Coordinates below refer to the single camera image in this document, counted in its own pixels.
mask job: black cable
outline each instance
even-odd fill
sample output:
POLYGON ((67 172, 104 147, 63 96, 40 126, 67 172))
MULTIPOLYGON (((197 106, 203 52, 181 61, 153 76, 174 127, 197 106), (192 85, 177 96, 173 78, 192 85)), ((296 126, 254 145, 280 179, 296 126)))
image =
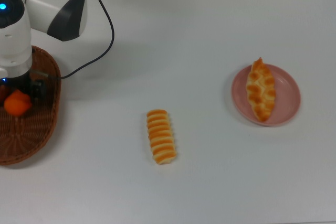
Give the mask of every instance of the black cable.
POLYGON ((83 69, 84 67, 96 62, 97 60, 101 59, 104 55, 106 55, 108 53, 108 51, 111 49, 112 45, 113 45, 113 42, 114 42, 114 27, 113 27, 113 23, 111 21, 111 18, 110 18, 110 15, 108 14, 103 2, 101 0, 98 0, 101 7, 103 8, 104 10, 104 13, 106 14, 106 17, 107 19, 109 20, 109 23, 110 23, 110 26, 111 26, 111 30, 112 30, 112 39, 111 39, 111 43, 109 45, 109 47, 106 49, 105 52, 103 52, 100 56, 98 56, 96 59, 92 60, 92 61, 89 61, 88 63, 82 65, 81 67, 77 68, 76 70, 74 70, 73 72, 71 72, 70 74, 67 74, 66 76, 62 76, 62 77, 57 77, 57 76, 51 76, 51 75, 48 75, 48 77, 51 77, 53 79, 57 79, 57 80, 63 80, 63 79, 66 79, 66 78, 69 78, 70 76, 72 76, 73 74, 77 73, 79 70, 83 69))

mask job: wicker basket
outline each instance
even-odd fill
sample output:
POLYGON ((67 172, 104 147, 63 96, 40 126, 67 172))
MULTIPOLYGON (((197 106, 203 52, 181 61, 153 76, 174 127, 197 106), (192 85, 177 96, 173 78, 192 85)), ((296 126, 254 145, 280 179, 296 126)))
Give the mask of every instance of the wicker basket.
MULTIPOLYGON (((33 69, 60 76, 59 68, 44 50, 33 46, 33 69)), ((21 162, 37 153, 51 137, 57 122, 61 81, 31 74, 46 83, 47 96, 34 102, 22 117, 16 118, 0 107, 0 165, 21 162)))

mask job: white table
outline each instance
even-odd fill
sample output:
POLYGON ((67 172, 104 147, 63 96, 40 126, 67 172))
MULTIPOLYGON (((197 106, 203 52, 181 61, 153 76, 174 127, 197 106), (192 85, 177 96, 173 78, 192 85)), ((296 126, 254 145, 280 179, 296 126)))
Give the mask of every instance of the white table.
MULTIPOLYGON (((103 0, 115 44, 62 83, 57 128, 0 167, 0 223, 336 221, 335 0, 103 0), (289 72, 302 104, 281 127, 234 108, 234 75, 259 57, 289 72), (145 114, 166 109, 178 158, 152 160, 145 114)), ((84 34, 33 31, 67 74, 111 31, 88 0, 84 34)))

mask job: toy bread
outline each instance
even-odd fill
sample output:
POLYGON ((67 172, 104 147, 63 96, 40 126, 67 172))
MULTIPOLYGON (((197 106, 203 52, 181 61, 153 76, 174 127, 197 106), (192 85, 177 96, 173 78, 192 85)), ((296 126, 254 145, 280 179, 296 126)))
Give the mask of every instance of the toy bread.
POLYGON ((276 92, 271 71, 259 58, 252 65, 246 83, 247 100, 256 118, 264 122, 271 116, 276 92))

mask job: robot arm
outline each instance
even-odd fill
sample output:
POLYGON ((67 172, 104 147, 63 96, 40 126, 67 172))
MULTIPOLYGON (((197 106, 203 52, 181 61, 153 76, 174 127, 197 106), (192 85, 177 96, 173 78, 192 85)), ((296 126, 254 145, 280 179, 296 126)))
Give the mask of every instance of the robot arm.
POLYGON ((30 70, 30 28, 72 40, 82 33, 86 13, 86 0, 0 0, 0 79, 30 70))

